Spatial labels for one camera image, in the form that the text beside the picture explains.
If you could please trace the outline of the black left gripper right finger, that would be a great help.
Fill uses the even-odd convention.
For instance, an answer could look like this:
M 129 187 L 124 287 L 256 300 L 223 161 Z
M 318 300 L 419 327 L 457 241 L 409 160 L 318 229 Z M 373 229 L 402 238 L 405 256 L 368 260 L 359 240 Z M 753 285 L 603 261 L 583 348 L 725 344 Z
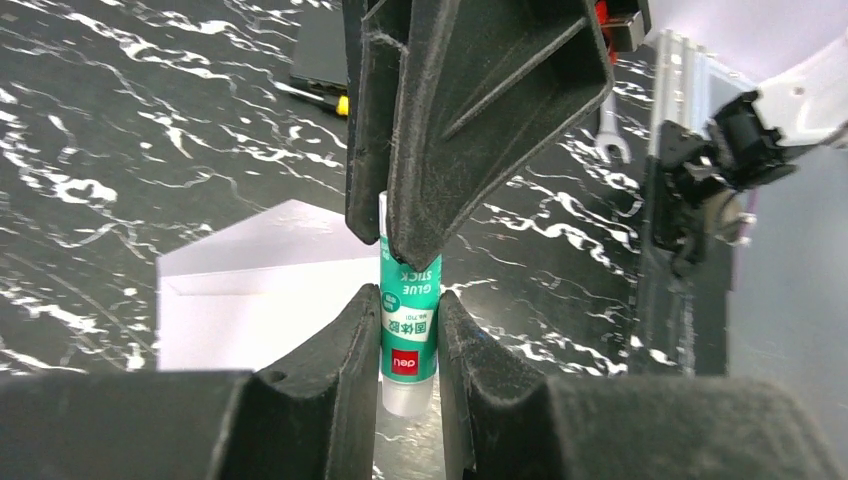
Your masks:
M 452 292 L 438 309 L 450 479 L 841 479 L 788 394 L 727 377 L 547 375 Z

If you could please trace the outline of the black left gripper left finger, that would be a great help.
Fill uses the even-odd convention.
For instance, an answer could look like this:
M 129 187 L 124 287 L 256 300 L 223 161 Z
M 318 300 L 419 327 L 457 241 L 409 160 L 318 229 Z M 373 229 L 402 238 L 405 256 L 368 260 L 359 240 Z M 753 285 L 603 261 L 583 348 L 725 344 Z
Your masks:
M 1 384 L 5 479 L 368 479 L 379 290 L 258 372 L 45 374 Z

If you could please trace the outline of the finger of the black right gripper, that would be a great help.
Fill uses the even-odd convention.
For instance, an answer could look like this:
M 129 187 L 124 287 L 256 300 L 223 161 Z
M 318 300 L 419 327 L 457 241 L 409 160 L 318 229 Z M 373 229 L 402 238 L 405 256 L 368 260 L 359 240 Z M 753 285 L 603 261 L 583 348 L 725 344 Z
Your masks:
M 392 255 L 427 267 L 611 80 L 591 1 L 413 2 L 388 180 Z
M 370 245 L 379 238 L 378 196 L 388 184 L 401 60 L 401 3 L 344 1 L 349 114 L 345 220 Z

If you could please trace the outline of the green white glue stick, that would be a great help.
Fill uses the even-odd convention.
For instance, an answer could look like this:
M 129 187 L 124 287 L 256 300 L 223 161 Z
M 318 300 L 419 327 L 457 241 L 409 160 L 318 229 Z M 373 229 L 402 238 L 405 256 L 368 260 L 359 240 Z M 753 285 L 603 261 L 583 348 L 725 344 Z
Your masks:
M 387 193 L 379 201 L 382 402 L 400 417 L 424 414 L 437 373 L 442 259 L 417 272 L 394 259 L 387 230 Z

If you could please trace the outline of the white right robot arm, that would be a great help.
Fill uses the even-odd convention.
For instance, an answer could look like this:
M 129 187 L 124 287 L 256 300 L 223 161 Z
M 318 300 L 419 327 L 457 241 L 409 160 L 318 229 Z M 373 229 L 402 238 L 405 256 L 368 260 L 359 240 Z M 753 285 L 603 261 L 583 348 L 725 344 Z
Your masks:
M 644 1 L 346 1 L 350 150 L 345 217 L 363 242 L 422 271 L 498 187 L 598 111 L 618 53 L 649 30 Z M 702 264 L 707 204 L 779 180 L 842 139 L 781 120 L 769 83 L 723 105 L 699 135 L 663 119 L 646 168 L 645 240 L 658 273 Z

